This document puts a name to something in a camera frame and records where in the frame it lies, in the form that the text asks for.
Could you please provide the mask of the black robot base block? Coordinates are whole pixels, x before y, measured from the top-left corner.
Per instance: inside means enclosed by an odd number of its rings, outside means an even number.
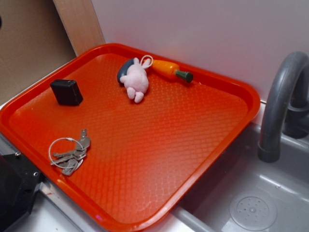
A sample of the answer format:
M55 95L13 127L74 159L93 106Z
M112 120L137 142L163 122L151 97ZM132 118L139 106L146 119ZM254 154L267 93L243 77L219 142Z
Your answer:
M8 231L31 214L41 171L23 154L0 157L0 230Z

